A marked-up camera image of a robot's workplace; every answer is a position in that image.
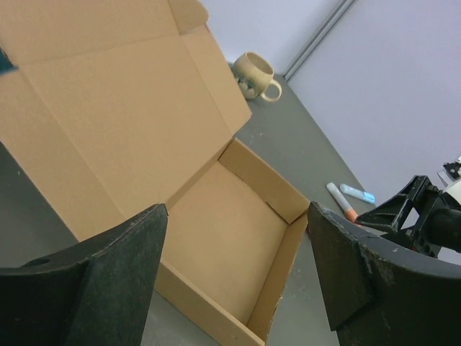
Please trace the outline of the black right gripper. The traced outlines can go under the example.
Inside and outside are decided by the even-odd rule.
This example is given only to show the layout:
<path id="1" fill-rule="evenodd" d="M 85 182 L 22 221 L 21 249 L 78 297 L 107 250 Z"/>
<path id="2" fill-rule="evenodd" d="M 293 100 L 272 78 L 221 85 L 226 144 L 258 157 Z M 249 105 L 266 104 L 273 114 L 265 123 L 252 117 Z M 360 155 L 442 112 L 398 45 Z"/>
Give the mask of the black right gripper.
<path id="1" fill-rule="evenodd" d="M 418 213 L 414 225 L 402 228 L 412 210 Z M 403 246 L 437 257 L 442 247 L 460 252 L 460 203 L 416 175 L 396 195 L 359 215 L 355 223 L 378 231 L 403 235 Z"/>

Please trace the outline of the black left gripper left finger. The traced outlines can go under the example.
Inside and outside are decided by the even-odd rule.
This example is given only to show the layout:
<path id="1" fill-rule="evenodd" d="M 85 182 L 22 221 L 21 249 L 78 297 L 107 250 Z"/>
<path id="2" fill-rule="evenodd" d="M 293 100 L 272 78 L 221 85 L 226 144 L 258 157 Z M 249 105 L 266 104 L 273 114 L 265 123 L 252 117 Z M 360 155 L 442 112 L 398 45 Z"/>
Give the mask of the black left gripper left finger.
<path id="1" fill-rule="evenodd" d="M 166 238 L 152 205 L 107 231 L 1 269 L 3 345 L 139 345 Z"/>

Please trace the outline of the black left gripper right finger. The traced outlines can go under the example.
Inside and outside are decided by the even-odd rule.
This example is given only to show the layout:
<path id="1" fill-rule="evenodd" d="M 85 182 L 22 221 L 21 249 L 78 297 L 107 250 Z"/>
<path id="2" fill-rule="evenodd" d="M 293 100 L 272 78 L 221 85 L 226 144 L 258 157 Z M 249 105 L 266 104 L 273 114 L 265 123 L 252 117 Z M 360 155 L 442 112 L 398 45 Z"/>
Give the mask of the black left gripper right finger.
<path id="1" fill-rule="evenodd" d="M 340 345 L 459 345 L 460 266 L 406 249 L 322 205 L 308 227 Z"/>

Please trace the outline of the brown cardboard box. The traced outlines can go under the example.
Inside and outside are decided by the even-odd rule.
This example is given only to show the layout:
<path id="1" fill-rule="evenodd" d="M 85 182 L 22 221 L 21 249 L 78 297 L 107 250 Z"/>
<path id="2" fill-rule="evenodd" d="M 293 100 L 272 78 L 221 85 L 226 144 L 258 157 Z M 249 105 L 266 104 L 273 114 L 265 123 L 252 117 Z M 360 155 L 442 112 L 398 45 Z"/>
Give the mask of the brown cardboard box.
<path id="1" fill-rule="evenodd" d="M 199 1 L 3 1 L 1 143 L 77 238 L 168 212 L 153 292 L 265 345 L 308 200 L 236 138 L 251 111 Z"/>

